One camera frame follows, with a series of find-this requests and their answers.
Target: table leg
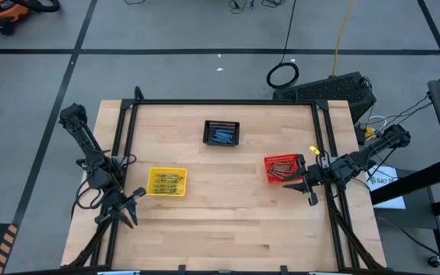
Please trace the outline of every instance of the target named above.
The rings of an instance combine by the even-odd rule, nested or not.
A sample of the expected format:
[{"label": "table leg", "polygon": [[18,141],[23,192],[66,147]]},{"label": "table leg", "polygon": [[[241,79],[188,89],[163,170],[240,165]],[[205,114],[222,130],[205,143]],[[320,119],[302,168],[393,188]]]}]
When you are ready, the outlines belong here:
[{"label": "table leg", "polygon": [[395,199],[440,181],[440,161],[370,193],[373,205]]}]

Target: yellow basket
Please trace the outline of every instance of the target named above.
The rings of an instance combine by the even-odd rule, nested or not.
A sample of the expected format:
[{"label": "yellow basket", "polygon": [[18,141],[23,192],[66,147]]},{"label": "yellow basket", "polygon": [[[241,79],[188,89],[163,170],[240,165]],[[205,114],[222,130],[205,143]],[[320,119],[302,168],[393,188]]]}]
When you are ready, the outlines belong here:
[{"label": "yellow basket", "polygon": [[151,167],[147,194],[152,196],[184,196],[186,194],[186,174],[184,168]]}]

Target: yellow cable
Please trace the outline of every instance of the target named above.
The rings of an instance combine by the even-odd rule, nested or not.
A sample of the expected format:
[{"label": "yellow cable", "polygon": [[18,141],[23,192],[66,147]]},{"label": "yellow cable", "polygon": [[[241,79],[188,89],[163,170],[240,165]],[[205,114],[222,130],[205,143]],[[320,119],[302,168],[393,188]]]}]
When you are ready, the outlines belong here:
[{"label": "yellow cable", "polygon": [[332,76],[335,76],[335,68],[337,68],[337,55],[339,52],[339,44],[341,42],[341,37],[344,34],[345,25],[348,23],[349,14],[351,13],[353,4],[354,4],[354,0],[351,0],[351,4],[349,4],[348,12],[345,14],[344,23],[342,23],[341,30],[339,31],[339,37],[337,38],[337,46],[335,47],[334,67],[332,67]]}]

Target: black floor stripe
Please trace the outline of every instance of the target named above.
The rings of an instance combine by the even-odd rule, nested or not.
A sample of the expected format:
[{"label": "black floor stripe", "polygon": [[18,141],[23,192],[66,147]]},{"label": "black floor stripe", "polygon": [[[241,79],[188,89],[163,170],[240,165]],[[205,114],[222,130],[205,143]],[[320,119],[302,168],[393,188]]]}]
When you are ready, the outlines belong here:
[{"label": "black floor stripe", "polygon": [[417,1],[419,3],[420,9],[422,9],[422,13],[424,14],[425,20],[427,21],[427,24],[431,29],[435,42],[437,43],[440,49],[440,33],[439,30],[437,29],[437,26],[435,25],[434,19],[432,19],[431,13],[427,8],[427,5],[425,4],[425,1],[424,0],[417,0]]},{"label": "black floor stripe", "polygon": [[[287,54],[301,55],[334,55],[335,50],[330,49],[287,49]],[[283,49],[84,49],[80,54],[96,55],[169,55],[169,54],[283,54]],[[340,55],[365,55],[365,56],[415,56],[415,55],[440,55],[440,50],[339,50]]]},{"label": "black floor stripe", "polygon": [[[74,54],[71,49],[0,49],[0,54]],[[287,49],[288,54],[333,55],[333,49]],[[283,49],[80,49],[78,54],[95,55],[171,55],[171,54],[283,54]],[[428,56],[440,55],[440,50],[364,50],[341,49],[340,55],[363,56]]]},{"label": "black floor stripe", "polygon": [[97,0],[92,0],[89,3],[86,17],[84,18],[81,31],[79,32],[76,45],[74,46],[73,55],[70,57],[70,61],[67,64],[66,72],[64,73],[64,77],[62,83],[60,84],[59,92],[57,93],[55,102],[53,103],[53,108],[50,113],[47,126],[45,127],[44,136],[42,137],[40,145],[38,146],[37,155],[35,156],[34,162],[31,166],[30,174],[28,175],[27,182],[25,183],[23,189],[23,194],[21,195],[20,202],[18,203],[18,207],[16,208],[16,213],[13,218],[13,224],[17,225],[18,227],[20,227],[21,222],[23,221],[24,214],[27,211],[31,193],[33,192],[35,183],[37,182],[37,176],[40,172],[42,162],[44,161],[44,156],[49,146],[50,137],[52,136],[53,128],[57,121],[57,116],[59,115],[64,96],[67,92],[67,86],[69,85],[71,76],[73,75],[74,67],[76,66],[76,61],[79,56],[79,49],[83,45],[84,37],[86,36],[86,32],[88,31],[89,23],[91,22],[92,14],[96,7],[96,1]]},{"label": "black floor stripe", "polygon": [[74,49],[0,49],[0,54],[73,54]]}]

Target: red basket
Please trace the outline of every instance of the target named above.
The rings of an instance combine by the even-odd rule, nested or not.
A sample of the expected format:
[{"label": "red basket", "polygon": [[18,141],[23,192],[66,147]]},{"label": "red basket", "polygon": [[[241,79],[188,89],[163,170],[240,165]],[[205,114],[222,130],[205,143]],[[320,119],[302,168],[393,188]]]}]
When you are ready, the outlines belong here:
[{"label": "red basket", "polygon": [[264,166],[266,167],[266,176],[268,183],[283,183],[283,180],[269,173],[268,171],[275,163],[291,163],[292,166],[288,173],[295,173],[298,170],[298,163],[296,159],[298,154],[289,154],[283,156],[272,156],[264,158]]}]

